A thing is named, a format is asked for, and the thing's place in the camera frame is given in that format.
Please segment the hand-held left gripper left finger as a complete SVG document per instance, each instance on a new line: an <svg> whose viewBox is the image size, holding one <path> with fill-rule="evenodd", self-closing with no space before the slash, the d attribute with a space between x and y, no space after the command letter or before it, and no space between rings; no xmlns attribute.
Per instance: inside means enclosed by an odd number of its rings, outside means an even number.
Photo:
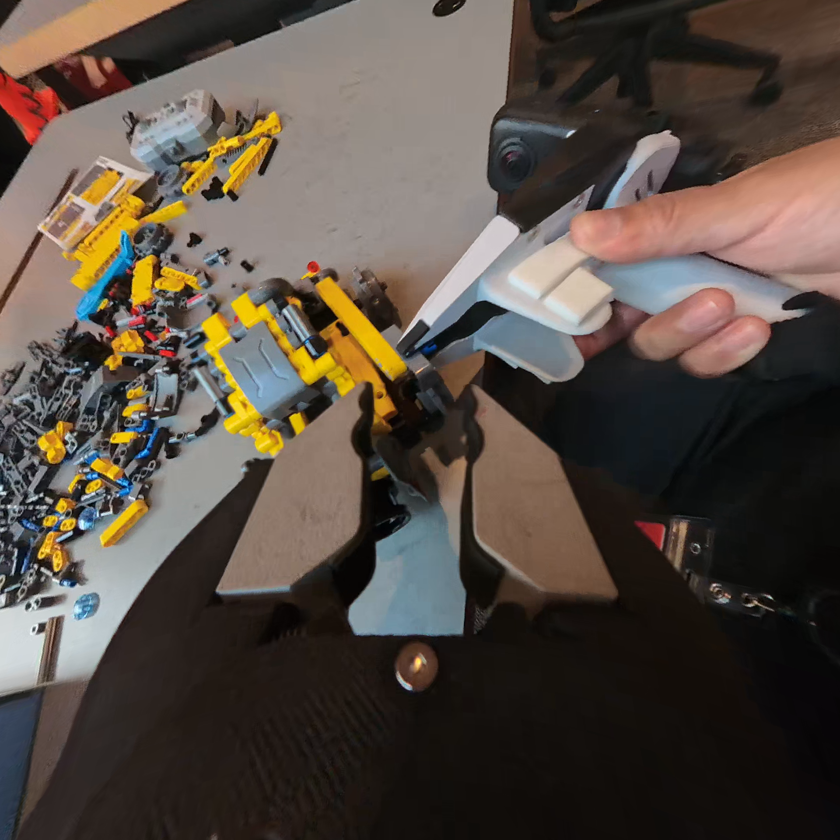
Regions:
<svg viewBox="0 0 840 840"><path fill-rule="evenodd" d="M375 570L373 387L353 388L272 462L216 592L323 597L347 611Z"/></svg>

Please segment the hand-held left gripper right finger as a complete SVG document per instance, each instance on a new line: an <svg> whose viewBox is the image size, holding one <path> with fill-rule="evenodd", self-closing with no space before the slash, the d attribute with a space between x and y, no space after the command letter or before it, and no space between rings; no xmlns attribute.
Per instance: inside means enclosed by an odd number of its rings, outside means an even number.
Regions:
<svg viewBox="0 0 840 840"><path fill-rule="evenodd" d="M476 385L461 396L459 568L474 601L616 601L560 458Z"/></svg>

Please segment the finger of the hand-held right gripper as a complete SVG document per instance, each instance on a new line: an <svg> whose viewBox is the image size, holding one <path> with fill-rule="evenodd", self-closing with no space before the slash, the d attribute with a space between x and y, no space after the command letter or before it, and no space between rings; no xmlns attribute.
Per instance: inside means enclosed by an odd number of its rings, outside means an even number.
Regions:
<svg viewBox="0 0 840 840"><path fill-rule="evenodd" d="M420 353L436 367L484 353L541 382L567 382L584 368L574 338L498 305L473 305L453 324L420 339Z"/></svg>
<svg viewBox="0 0 840 840"><path fill-rule="evenodd" d="M442 329L446 312L474 286L521 232L517 224L503 215L494 216L421 305L395 346L396 351L405 358L420 352L425 342Z"/></svg>

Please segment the dark grey beam blue pins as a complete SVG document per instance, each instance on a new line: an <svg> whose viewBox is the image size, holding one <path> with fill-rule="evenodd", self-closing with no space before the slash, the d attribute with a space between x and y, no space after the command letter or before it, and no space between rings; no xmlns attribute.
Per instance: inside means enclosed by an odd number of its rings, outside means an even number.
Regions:
<svg viewBox="0 0 840 840"><path fill-rule="evenodd" d="M454 403L454 397L437 368L419 352L412 355L403 353L402 359L413 375L417 404L431 417L445 416Z"/></svg>

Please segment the yellow toy vehicle model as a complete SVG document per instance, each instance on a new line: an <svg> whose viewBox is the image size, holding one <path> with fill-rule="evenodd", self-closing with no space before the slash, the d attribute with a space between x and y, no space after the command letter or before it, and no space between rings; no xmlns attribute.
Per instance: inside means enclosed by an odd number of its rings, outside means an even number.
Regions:
<svg viewBox="0 0 840 840"><path fill-rule="evenodd" d="M400 313L371 269L354 268L350 289L313 262L294 286L270 278L216 311L189 339L195 379L231 434L275 457L355 386L373 387L373 531L393 535L411 518L399 489L428 499L434 479L421 444L444 425L415 401L413 375L396 351Z"/></svg>

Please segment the wooden top desk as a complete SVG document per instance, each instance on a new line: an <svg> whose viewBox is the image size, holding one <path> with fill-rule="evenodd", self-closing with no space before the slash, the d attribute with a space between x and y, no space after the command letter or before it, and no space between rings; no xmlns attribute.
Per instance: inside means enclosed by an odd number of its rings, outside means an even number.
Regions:
<svg viewBox="0 0 840 840"><path fill-rule="evenodd" d="M19 78L183 5L183 1L22 1L1 27L1 66Z"/></svg>

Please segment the person's right hand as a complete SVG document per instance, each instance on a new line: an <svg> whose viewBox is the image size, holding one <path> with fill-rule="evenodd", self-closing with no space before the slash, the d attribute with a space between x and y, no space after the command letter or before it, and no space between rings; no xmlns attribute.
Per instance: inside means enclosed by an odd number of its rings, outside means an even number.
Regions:
<svg viewBox="0 0 840 840"><path fill-rule="evenodd" d="M705 253L838 299L838 228L836 137L715 185L583 213L570 235L575 247L607 263ZM717 377L750 362L770 341L767 322L735 311L732 297L717 288L654 316L618 304L604 328L575 343L587 361L627 340L642 359L676 360L691 375Z"/></svg>

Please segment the black mesh office chair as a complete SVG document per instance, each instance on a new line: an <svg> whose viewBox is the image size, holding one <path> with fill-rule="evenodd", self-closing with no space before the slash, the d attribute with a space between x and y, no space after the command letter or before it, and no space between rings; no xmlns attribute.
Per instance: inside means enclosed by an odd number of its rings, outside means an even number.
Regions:
<svg viewBox="0 0 840 840"><path fill-rule="evenodd" d="M576 1L528 3L534 34L553 49L580 38L606 43L585 71L557 95L561 107L581 104L615 79L616 98L651 109L650 66L657 61L759 70L748 103L765 107L781 98L784 87L778 55L691 30L690 15L720 5L719 1L602 1L582 10L578 5Z"/></svg>

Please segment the short yellow beam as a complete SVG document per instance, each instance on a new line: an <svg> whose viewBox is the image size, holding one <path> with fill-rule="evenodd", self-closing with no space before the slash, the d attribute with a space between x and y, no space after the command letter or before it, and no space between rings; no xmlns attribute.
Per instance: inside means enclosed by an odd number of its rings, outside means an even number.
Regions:
<svg viewBox="0 0 840 840"><path fill-rule="evenodd" d="M144 498L132 500L121 510L110 524L101 531L99 542L102 548L108 549L120 542L147 514L150 506Z"/></svg>

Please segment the yellow beam assembly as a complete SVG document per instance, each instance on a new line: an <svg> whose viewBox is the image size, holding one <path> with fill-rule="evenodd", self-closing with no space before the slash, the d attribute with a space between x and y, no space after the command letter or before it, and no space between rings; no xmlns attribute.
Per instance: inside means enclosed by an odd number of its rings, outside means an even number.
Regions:
<svg viewBox="0 0 840 840"><path fill-rule="evenodd" d="M226 197L238 200L238 194L252 175L263 175L277 147L282 121L276 111L257 119L252 128L211 145L204 157L182 164L186 179L181 194L202 193L208 201Z"/></svg>

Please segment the pile of small bricks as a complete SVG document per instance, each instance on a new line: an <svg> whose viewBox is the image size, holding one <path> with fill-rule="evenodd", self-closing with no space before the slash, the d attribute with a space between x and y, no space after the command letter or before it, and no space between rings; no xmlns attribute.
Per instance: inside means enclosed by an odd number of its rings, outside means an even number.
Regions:
<svg viewBox="0 0 840 840"><path fill-rule="evenodd" d="M190 316L215 313L213 281L175 259L135 260L93 314L54 339L31 341L28 359L2 371L1 607L34 611L50 586L82 582L74 544L98 536L132 500L151 510L153 478L220 419L173 423L200 385L186 352L199 330ZM99 520L76 525L82 508Z"/></svg>

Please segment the long dark rod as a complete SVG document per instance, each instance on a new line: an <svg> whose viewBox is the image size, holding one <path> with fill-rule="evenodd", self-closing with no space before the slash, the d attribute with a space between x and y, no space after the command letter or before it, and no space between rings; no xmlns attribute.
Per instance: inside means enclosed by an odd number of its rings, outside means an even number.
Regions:
<svg viewBox="0 0 840 840"><path fill-rule="evenodd" d="M40 637L42 642L35 681L35 686L38 688L49 685L56 678L64 622L65 617L57 615L44 622L37 623L31 628L33 634Z"/></svg>

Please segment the blue brick separator tool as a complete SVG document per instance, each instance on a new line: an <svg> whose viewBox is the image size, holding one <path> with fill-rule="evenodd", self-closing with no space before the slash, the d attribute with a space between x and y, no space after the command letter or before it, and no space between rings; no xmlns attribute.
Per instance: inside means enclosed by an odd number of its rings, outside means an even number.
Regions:
<svg viewBox="0 0 840 840"><path fill-rule="evenodd" d="M110 259L100 277L79 300L75 312L76 320L91 320L93 314L99 310L102 300L108 296L112 284L126 275L134 262L132 237L127 231L122 230L115 256Z"/></svg>

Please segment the heap of yellow long beams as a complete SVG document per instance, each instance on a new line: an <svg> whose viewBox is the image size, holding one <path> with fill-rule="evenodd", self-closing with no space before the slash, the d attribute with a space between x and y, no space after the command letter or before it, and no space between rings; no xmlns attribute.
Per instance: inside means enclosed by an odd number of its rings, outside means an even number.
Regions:
<svg viewBox="0 0 840 840"><path fill-rule="evenodd" d="M188 205L181 200L147 213L142 199L127 195L68 257L79 264L71 283L81 291L89 291L116 259L122 233L133 236L141 226L168 223L184 215L187 209Z"/></svg>

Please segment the light grey motor block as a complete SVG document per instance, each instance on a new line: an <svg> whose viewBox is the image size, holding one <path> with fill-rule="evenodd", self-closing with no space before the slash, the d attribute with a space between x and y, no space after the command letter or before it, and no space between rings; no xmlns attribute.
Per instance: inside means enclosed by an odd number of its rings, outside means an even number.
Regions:
<svg viewBox="0 0 840 840"><path fill-rule="evenodd" d="M154 172L205 154L218 142L225 110L204 89L195 89L138 117L128 111L122 120L132 157Z"/></svg>

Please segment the sticker sheet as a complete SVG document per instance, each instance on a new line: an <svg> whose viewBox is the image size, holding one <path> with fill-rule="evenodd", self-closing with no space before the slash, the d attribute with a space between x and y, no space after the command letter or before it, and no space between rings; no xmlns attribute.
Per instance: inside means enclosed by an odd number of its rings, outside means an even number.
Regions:
<svg viewBox="0 0 840 840"><path fill-rule="evenodd" d="M152 171L100 155L66 189L38 231L69 253L152 178Z"/></svg>

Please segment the blue cardboard box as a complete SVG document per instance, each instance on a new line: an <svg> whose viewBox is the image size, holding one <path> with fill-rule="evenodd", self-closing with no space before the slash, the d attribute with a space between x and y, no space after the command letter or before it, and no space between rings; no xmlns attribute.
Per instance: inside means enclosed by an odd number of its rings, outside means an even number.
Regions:
<svg viewBox="0 0 840 840"><path fill-rule="evenodd" d="M43 689L1 697L1 838L15 839L25 802Z"/></svg>

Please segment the red orange cloth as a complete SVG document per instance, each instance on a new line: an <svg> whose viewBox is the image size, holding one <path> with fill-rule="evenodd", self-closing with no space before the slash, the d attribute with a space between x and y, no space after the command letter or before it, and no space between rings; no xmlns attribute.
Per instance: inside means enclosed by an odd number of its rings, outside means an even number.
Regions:
<svg viewBox="0 0 840 840"><path fill-rule="evenodd" d="M1 71L1 106L34 144L60 114L131 89L132 81L111 58L75 54L15 78Z"/></svg>

